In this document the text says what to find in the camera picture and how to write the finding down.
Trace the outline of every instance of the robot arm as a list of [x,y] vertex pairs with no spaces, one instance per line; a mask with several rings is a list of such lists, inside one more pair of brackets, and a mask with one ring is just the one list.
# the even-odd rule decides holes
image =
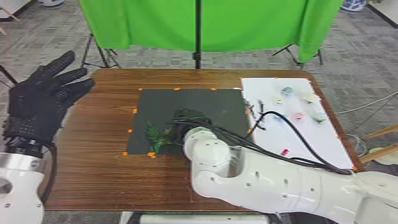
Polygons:
[[197,194],[264,213],[305,212],[340,224],[398,223],[398,178],[335,174],[229,147],[197,127],[184,136]]
[[44,215],[37,187],[44,178],[44,160],[0,153],[0,222],[38,224]]
[[[93,81],[74,82],[86,74],[79,68],[56,75],[74,61],[69,51],[8,91],[8,119],[5,121],[5,146],[0,150],[0,223],[38,224],[44,202],[54,179],[56,150],[53,136],[65,112],[86,94]],[[42,198],[37,187],[42,182],[42,147],[51,152],[53,166],[49,185]]]

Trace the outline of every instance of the white paper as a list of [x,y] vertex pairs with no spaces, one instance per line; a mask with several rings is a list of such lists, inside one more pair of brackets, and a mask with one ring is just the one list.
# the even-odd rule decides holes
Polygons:
[[[285,115],[285,118],[289,119],[321,158],[339,168],[351,169],[351,160],[328,117],[326,121],[321,123],[312,120],[314,113],[323,113],[324,116],[326,113],[321,107],[319,97],[314,95],[308,80],[303,78],[244,78],[241,79],[241,86],[243,98],[252,105],[255,119],[259,118],[260,100],[262,111],[275,111]],[[280,93],[285,87],[292,88],[291,96],[284,96]],[[314,99],[312,103],[307,103],[303,99]],[[294,113],[303,114],[301,120],[292,118]],[[248,115],[248,117],[252,126],[255,120],[252,115]],[[252,133],[255,144],[276,154],[280,154],[284,149],[287,149],[287,158],[300,157],[319,162],[308,153],[285,122],[276,120],[273,115],[264,117],[260,126],[266,130],[262,131],[257,128]]]

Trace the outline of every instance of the wooden table surface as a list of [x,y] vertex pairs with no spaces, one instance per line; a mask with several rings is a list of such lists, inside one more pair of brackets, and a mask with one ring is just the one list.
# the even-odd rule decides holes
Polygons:
[[79,100],[56,139],[58,175],[47,210],[239,211],[189,187],[184,158],[124,156],[138,88],[234,88],[241,77],[307,78],[353,164],[353,149],[312,76],[303,71],[101,69],[95,87]]

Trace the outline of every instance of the white wall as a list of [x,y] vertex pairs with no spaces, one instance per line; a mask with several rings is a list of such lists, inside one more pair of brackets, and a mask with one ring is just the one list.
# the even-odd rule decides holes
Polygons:
[[383,0],[381,3],[371,4],[371,6],[398,24],[398,0]]
[[[0,0],[0,6],[6,9],[10,13],[17,11],[17,9],[26,5],[30,0]],[[0,10],[0,18],[8,18],[3,10]]]

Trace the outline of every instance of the green backdrop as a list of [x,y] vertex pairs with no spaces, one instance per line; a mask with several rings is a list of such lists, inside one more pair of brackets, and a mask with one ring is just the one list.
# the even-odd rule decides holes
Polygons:
[[[195,50],[195,0],[79,0],[102,48]],[[248,51],[296,44],[312,58],[340,0],[202,0],[202,51]]]

